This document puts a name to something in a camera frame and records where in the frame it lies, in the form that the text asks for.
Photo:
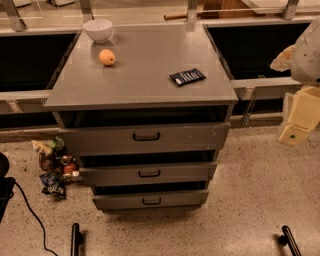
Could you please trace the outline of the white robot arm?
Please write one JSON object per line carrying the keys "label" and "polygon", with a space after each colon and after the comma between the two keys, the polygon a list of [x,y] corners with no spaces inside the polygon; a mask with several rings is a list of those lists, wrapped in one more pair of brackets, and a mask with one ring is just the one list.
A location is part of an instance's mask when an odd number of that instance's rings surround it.
{"label": "white robot arm", "polygon": [[289,112],[278,137],[282,144],[299,145],[320,123],[320,16],[271,62],[270,68],[289,70],[291,78],[303,85],[294,95],[285,96],[290,101]]}

